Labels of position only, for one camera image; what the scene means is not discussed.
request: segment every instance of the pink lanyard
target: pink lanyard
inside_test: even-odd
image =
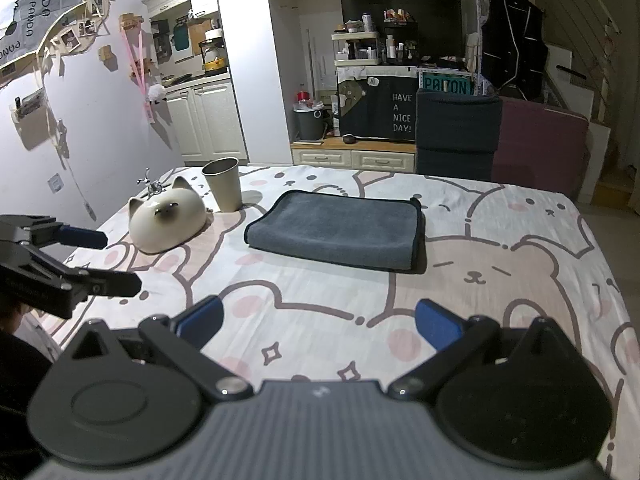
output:
[[[146,83],[145,83],[145,60],[143,56],[143,45],[142,45],[142,28],[140,28],[140,33],[138,35],[138,55],[140,56],[140,72],[138,72],[138,68],[136,66],[136,58],[133,55],[133,50],[129,44],[129,38],[127,37],[127,31],[124,28],[120,29],[122,33],[122,39],[124,40],[125,47],[127,49],[127,55],[129,56],[129,62],[131,64],[131,68],[133,73],[136,75],[136,82],[138,83],[138,89],[142,93],[142,98],[145,103],[145,114],[146,120],[149,121],[149,124],[154,124],[156,121],[154,120],[154,114],[151,111],[151,104],[149,104],[149,99],[146,97]]]

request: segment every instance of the paper cup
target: paper cup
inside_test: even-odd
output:
[[[219,158],[202,168],[202,174],[218,203],[220,211],[232,213],[242,207],[238,160],[233,157]]]

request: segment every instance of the cutting board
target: cutting board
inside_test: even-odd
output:
[[[189,39],[191,41],[191,48],[193,49],[193,55],[200,55],[200,45],[201,41],[206,40],[205,32],[211,30],[211,20],[204,20],[200,24],[189,25]]]

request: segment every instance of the black chair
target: black chair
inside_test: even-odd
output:
[[[419,89],[416,96],[416,173],[491,180],[502,101]]]

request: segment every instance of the person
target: person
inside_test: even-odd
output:
[[[27,427],[31,396],[52,361],[16,336],[31,308],[0,291],[0,480],[20,479],[42,462]]]

